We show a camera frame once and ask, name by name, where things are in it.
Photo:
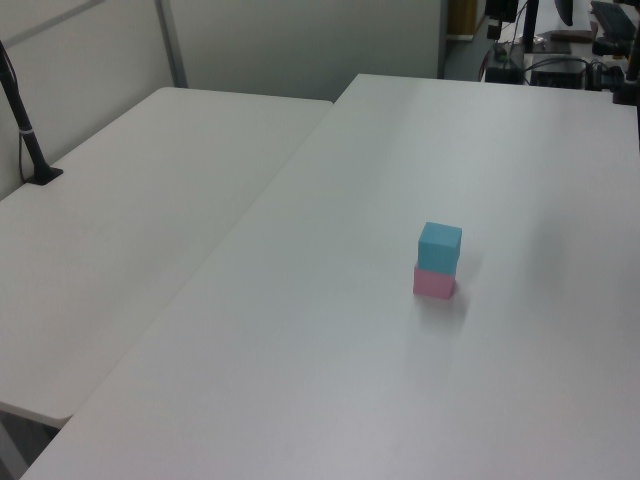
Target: white table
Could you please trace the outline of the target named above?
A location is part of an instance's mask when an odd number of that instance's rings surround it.
[[[62,426],[330,107],[162,89],[0,202],[0,409]]]
[[[635,478],[639,290],[635,109],[360,76],[24,478]]]

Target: monitor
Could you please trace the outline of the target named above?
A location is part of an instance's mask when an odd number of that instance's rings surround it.
[[[569,27],[573,25],[573,0],[556,0],[556,9],[562,21]]]

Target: blue cube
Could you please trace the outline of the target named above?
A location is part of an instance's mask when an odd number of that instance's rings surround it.
[[[461,243],[461,228],[427,222],[418,243],[418,268],[455,275]]]

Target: floor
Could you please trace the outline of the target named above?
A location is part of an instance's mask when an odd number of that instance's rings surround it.
[[[475,82],[485,54],[493,43],[486,39],[486,22],[470,42],[447,42],[445,79]],[[11,435],[27,464],[32,464],[55,436],[55,430],[0,412],[0,422]],[[3,445],[0,442],[0,458]],[[0,460],[0,480],[14,479]]]

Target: table leg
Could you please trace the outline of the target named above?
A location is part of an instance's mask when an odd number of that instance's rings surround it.
[[[2,422],[0,422],[0,460],[15,480],[22,477],[29,468]]]

